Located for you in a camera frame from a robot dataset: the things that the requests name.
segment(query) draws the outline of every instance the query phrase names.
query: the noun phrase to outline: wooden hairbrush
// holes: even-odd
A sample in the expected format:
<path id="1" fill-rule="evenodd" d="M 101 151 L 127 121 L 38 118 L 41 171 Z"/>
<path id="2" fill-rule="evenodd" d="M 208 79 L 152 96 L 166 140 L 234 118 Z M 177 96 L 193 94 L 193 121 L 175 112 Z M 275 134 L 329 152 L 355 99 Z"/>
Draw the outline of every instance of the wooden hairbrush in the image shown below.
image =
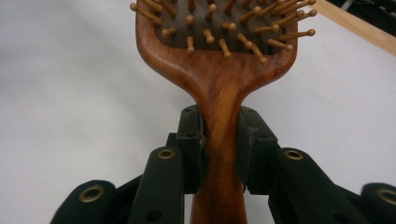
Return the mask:
<path id="1" fill-rule="evenodd" d="M 205 125 L 207 173 L 191 223 L 247 223 L 234 168 L 237 119 L 249 93 L 282 77 L 297 55 L 300 7 L 315 0 L 138 0 L 136 42 L 145 62 L 188 92 Z"/>

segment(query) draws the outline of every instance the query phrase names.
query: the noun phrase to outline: black plastic part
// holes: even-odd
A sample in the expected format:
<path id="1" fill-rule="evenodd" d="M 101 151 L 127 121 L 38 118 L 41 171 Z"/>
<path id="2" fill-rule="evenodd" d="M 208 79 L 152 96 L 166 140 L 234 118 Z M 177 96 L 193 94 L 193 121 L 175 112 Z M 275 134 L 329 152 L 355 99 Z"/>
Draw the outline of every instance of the black plastic part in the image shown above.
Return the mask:
<path id="1" fill-rule="evenodd" d="M 281 148 L 275 159 L 276 178 L 297 214 L 295 223 L 369 223 L 306 153 Z M 285 197 L 281 190 L 279 193 L 270 193 L 271 209 L 279 205 L 277 200 Z"/>
<path id="2" fill-rule="evenodd" d="M 112 205 L 116 215 L 111 221 L 112 224 L 123 224 L 128 221 L 141 179 L 142 175 L 117 188 L 117 197 Z"/>
<path id="3" fill-rule="evenodd" d="M 196 193 L 201 179 L 205 176 L 207 157 L 203 146 L 204 124 L 196 105 L 191 105 L 181 111 L 178 124 L 176 147 L 182 151 L 184 163 L 184 193 Z"/>
<path id="4" fill-rule="evenodd" d="M 298 217 L 285 190 L 277 182 L 273 183 L 268 204 L 276 224 L 295 224 Z"/>
<path id="5" fill-rule="evenodd" d="M 152 151 L 128 220 L 133 223 L 183 223 L 183 158 L 175 147 Z"/>
<path id="6" fill-rule="evenodd" d="M 277 139 L 255 110 L 242 106 L 238 120 L 235 170 L 251 194 L 268 194 L 273 179 L 270 157 Z"/>
<path id="7" fill-rule="evenodd" d="M 361 191 L 361 206 L 371 223 L 396 223 L 396 188 L 382 183 L 365 185 Z"/>
<path id="8" fill-rule="evenodd" d="M 113 184 L 103 180 L 89 181 L 69 194 L 51 223 L 110 223 L 115 215 L 112 212 L 115 197 L 116 188 Z"/>
<path id="9" fill-rule="evenodd" d="M 177 133 L 169 133 L 166 139 L 166 147 L 175 147 L 177 144 Z"/>

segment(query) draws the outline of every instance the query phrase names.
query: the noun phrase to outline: wood grain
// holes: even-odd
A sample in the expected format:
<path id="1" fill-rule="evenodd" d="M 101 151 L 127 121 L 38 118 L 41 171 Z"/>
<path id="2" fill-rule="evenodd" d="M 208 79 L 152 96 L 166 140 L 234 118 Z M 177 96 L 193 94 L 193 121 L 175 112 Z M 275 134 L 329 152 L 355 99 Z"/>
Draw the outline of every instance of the wood grain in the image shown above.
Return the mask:
<path id="1" fill-rule="evenodd" d="M 252 53 L 233 52 L 225 58 L 222 51 L 196 49 L 189 54 L 186 49 L 172 49 L 158 40 L 154 29 L 149 20 L 136 14 L 136 43 L 142 58 L 192 96 L 205 125 L 209 164 L 193 200 L 191 223 L 247 223 L 243 186 L 233 169 L 240 105 L 250 92 L 291 68 L 297 40 L 287 41 L 294 46 L 292 51 L 265 55 L 268 62 L 260 63 Z M 297 32 L 297 24 L 286 32 Z"/>

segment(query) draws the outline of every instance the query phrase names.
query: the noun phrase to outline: white background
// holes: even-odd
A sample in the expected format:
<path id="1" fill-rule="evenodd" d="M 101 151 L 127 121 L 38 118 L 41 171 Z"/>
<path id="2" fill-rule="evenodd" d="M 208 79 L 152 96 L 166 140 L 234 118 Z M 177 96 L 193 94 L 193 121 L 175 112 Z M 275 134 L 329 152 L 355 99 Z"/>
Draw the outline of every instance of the white background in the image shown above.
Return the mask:
<path id="1" fill-rule="evenodd" d="M 194 104 L 141 60 L 129 4 L 0 3 L 0 223 L 48 223 L 79 184 L 140 175 Z M 395 57 L 320 15 L 310 28 L 289 73 L 244 105 L 336 184 L 396 185 Z M 247 212 L 273 222 L 265 196 Z"/>

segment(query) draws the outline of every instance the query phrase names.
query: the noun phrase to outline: screw hole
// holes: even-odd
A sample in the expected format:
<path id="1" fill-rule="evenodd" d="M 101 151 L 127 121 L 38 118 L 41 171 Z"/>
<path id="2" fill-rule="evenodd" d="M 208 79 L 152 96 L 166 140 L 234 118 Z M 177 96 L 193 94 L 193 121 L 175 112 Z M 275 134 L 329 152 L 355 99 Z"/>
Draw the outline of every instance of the screw hole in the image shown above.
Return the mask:
<path id="1" fill-rule="evenodd" d="M 396 205 L 396 191 L 391 189 L 378 189 L 376 194 L 385 202 Z"/>
<path id="2" fill-rule="evenodd" d="M 160 152 L 158 152 L 158 157 L 160 159 L 166 160 L 166 159 L 170 159 L 174 156 L 175 156 L 175 152 L 171 149 L 164 149 L 164 150 L 161 150 Z"/>
<path id="3" fill-rule="evenodd" d="M 349 223 L 350 222 L 349 218 L 342 213 L 334 213 L 334 215 L 332 215 L 332 216 L 338 223 Z"/>
<path id="4" fill-rule="evenodd" d="M 303 159 L 303 154 L 301 152 L 295 151 L 295 150 L 287 150 L 285 151 L 285 156 L 288 157 L 289 159 L 299 161 Z"/>
<path id="5" fill-rule="evenodd" d="M 146 215 L 146 219 L 148 221 L 158 221 L 161 219 L 162 216 L 163 216 L 163 213 L 161 211 L 150 210 L 150 211 L 148 211 L 148 214 Z"/>
<path id="6" fill-rule="evenodd" d="M 83 203 L 92 203 L 100 199 L 105 194 L 105 188 L 101 185 L 92 185 L 84 189 L 78 198 Z"/>

